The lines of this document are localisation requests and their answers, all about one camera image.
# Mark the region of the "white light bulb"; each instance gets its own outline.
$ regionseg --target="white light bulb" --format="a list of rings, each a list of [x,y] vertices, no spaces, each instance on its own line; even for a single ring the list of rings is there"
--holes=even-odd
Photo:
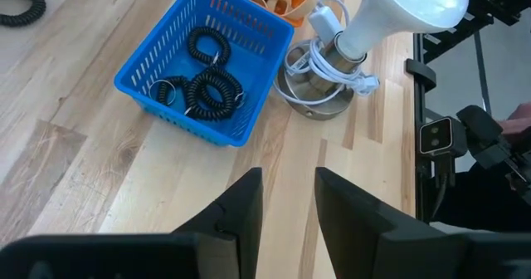
[[[431,33],[454,27],[469,0],[362,0],[356,17],[338,39],[339,50],[361,58],[383,38],[397,32]]]

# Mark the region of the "coiled cord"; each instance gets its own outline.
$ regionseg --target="coiled cord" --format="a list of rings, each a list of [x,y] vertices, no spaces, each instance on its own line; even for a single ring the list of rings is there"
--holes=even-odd
[[[221,54],[210,56],[197,49],[197,41],[199,40],[199,37],[204,36],[209,36],[217,42],[217,44],[222,49]],[[196,27],[192,29],[192,31],[188,35],[188,52],[190,53],[190,56],[192,56],[192,58],[201,61],[209,66],[224,66],[229,61],[229,57],[231,56],[231,45],[229,44],[229,41],[223,36],[223,34],[221,34],[216,29],[210,27]]]
[[[233,75],[231,75],[221,67],[217,66],[208,67],[204,72],[206,72],[208,76],[214,76],[217,77],[219,80],[223,80],[224,83],[222,84],[224,86],[227,86],[227,88],[231,92],[231,95],[228,95],[227,97],[231,97],[235,101],[236,108],[241,105],[243,101],[243,88],[241,87],[240,82]],[[203,83],[203,85],[199,87],[199,95],[201,97],[201,100],[204,101],[205,104],[214,109],[222,109],[225,106],[225,103],[223,101],[217,101],[216,99],[210,96],[210,94],[208,93],[206,81]]]
[[[46,11],[46,1],[45,0],[30,0],[32,5],[30,8],[21,14],[18,15],[8,15],[0,13],[0,25],[7,27],[23,27],[31,23],[34,23],[36,20],[41,18]]]
[[[222,97],[222,102],[214,100],[207,92],[207,86],[210,86],[219,92]],[[199,105],[199,100],[207,101],[203,97],[207,95],[211,103],[216,103],[217,108],[207,110]],[[213,72],[213,69],[207,68],[205,71],[197,75],[193,80],[184,95],[184,102],[187,104],[186,116],[190,116],[196,120],[219,121],[229,119],[236,110],[236,101],[234,93],[230,86],[222,79],[219,74]]]
[[[197,49],[197,40],[201,36],[210,36],[221,47],[221,55],[209,56]],[[157,101],[170,106],[168,95],[170,86],[173,89],[181,88],[184,96],[186,111],[184,114],[195,120],[219,121],[229,119],[234,111],[243,104],[244,93],[240,82],[225,71],[225,65],[231,55],[231,45],[228,40],[217,30],[210,27],[197,27],[192,29],[188,36],[188,52],[198,61],[208,64],[203,72],[196,75],[192,81],[184,76],[170,76],[163,80],[158,87]],[[222,100],[216,100],[208,93],[208,87],[219,92]]]
[[[184,91],[188,90],[188,80],[184,76],[169,76],[164,78],[164,80],[168,81],[171,85],[173,85],[173,88],[175,89],[177,89],[177,87],[181,87],[183,90],[183,94]],[[157,101],[163,105],[171,105],[168,103],[168,91],[170,84],[163,81],[158,87]]]

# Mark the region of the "wooden table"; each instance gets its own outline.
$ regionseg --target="wooden table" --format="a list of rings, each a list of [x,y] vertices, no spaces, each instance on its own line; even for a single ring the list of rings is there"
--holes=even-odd
[[[372,51],[364,70],[382,87],[338,118],[308,120],[272,91],[247,145],[218,148],[145,114],[113,85],[174,0],[48,1],[35,25],[0,28],[1,243],[38,233],[169,232],[261,166],[257,276],[330,278],[316,166],[414,213],[413,82],[404,72],[411,34]],[[359,1],[347,0],[351,14]],[[312,35],[305,25],[295,40]]]

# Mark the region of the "lamp base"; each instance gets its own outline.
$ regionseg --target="lamp base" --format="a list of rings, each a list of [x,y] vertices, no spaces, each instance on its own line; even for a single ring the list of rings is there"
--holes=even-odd
[[[307,74],[289,76],[285,74],[284,67],[279,69],[279,87],[286,95],[302,100],[308,100],[303,95],[322,95],[321,98],[326,97],[326,93],[313,87],[308,80],[301,81],[301,78],[307,78]],[[347,89],[339,92],[333,99],[320,105],[301,105],[291,101],[288,101],[288,103],[297,112],[312,120],[331,120],[348,108],[353,97],[354,91]]]
[[[338,71],[350,73],[355,71],[362,64],[367,55],[357,60],[347,58],[338,48],[337,40],[339,35],[330,42],[320,53],[323,58]],[[306,52],[308,46],[301,46],[292,50],[287,57],[288,64],[293,66]],[[278,73],[279,88],[284,94],[297,100],[319,101],[332,95],[341,84],[327,81],[308,71],[304,74],[293,74],[286,72],[282,66]],[[312,120],[330,120],[345,111],[354,98],[352,89],[340,91],[335,97],[319,105],[301,105],[288,100],[288,103],[302,115]]]

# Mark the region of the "black cable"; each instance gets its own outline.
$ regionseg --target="black cable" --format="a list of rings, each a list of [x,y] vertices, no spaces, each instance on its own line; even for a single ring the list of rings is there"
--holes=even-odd
[[[188,89],[188,80],[184,76],[169,76],[164,78],[164,80],[170,82],[175,89],[178,87],[181,87],[183,90],[183,94],[185,94],[185,91]],[[157,101],[163,105],[170,105],[168,103],[168,90],[170,89],[170,85],[166,82],[161,81],[160,86],[158,87],[157,92]]]
[[[18,15],[7,15],[0,13],[0,25],[7,27],[23,27],[41,18],[46,11],[46,1],[30,0],[32,5],[24,13]]]
[[[240,106],[241,101],[243,100],[243,88],[241,87],[240,82],[230,73],[222,69],[221,67],[212,66],[207,68],[207,73],[211,76],[215,76],[220,80],[226,82],[227,85],[231,87],[232,99],[236,103],[236,107]],[[202,101],[205,102],[208,106],[214,109],[222,109],[225,106],[225,103],[222,101],[217,101],[208,93],[207,85],[201,85],[199,87],[199,95],[201,96]]]
[[[201,36],[209,36],[218,42],[222,48],[221,55],[216,58],[199,51],[197,40]],[[159,85],[157,101],[163,105],[170,105],[168,103],[168,90],[173,85],[175,89],[182,88],[186,116],[195,120],[208,121],[231,118],[234,111],[243,102],[243,88],[233,75],[220,67],[228,62],[231,55],[231,46],[228,40],[215,29],[197,27],[192,29],[188,36],[188,51],[191,57],[208,64],[209,67],[196,75],[192,81],[187,81],[184,76],[165,78],[164,80],[167,82],[163,81]],[[209,86],[219,92],[221,101],[208,93]]]
[[[216,62],[214,62],[215,57],[210,56],[202,51],[197,49],[197,41],[199,37],[209,36],[214,39],[217,44],[221,47],[222,51]],[[188,35],[188,52],[192,58],[201,61],[207,65],[217,65],[224,66],[231,56],[231,45],[229,41],[216,29],[210,27],[196,27],[192,29]]]
[[[437,211],[441,207],[442,200],[445,198],[446,189],[448,188],[448,178],[447,175],[443,175],[441,179],[441,186],[439,187],[439,193],[437,194],[437,199],[433,207],[433,213],[431,214],[431,219],[434,219],[437,215]]]

